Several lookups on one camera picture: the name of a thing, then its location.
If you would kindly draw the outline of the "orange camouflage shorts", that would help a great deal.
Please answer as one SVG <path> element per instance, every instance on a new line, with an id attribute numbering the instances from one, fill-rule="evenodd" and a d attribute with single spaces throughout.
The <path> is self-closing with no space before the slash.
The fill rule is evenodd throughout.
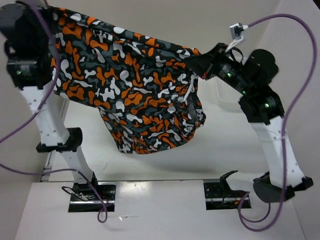
<path id="1" fill-rule="evenodd" d="M 206 121 L 195 48 L 145 36 L 65 8 L 51 8 L 58 59 L 55 94 L 99 110 L 118 150 L 151 154 L 189 142 Z"/>

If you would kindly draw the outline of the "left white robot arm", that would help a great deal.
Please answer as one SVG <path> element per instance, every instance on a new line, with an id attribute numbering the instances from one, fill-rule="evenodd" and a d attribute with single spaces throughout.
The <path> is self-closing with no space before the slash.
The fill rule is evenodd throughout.
<path id="1" fill-rule="evenodd" d="M 40 142 L 39 153 L 58 152 L 68 164 L 74 188 L 87 199 L 100 194 L 97 178 L 82 151 L 79 127 L 66 128 L 54 97 L 61 63 L 51 33 L 52 16 L 46 4 L 16 1 L 0 8 L 0 32 L 6 38 L 6 70 L 32 112 Z"/>

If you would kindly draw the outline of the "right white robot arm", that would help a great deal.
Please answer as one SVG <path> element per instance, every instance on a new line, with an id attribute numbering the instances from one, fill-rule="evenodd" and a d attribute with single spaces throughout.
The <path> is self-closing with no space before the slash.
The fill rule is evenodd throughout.
<path id="1" fill-rule="evenodd" d="M 269 84 L 279 71 L 274 55 L 255 49 L 246 61 L 237 61 L 224 43 L 207 53 L 191 56 L 186 65 L 202 79 L 217 77 L 241 94 L 238 103 L 256 132 L 267 161 L 266 173 L 233 170 L 220 177 L 219 191 L 230 197 L 236 191 L 254 192 L 264 203 L 285 202 L 296 192 L 313 186 L 301 171 L 283 127 L 285 110 Z"/>

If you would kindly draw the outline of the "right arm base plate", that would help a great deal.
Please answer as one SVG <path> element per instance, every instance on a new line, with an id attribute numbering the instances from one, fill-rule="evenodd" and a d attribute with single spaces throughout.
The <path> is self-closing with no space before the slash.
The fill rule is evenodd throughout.
<path id="1" fill-rule="evenodd" d="M 246 193 L 242 190 L 225 190 L 217 179 L 204 181 L 203 188 L 207 211 L 237 209 Z"/>

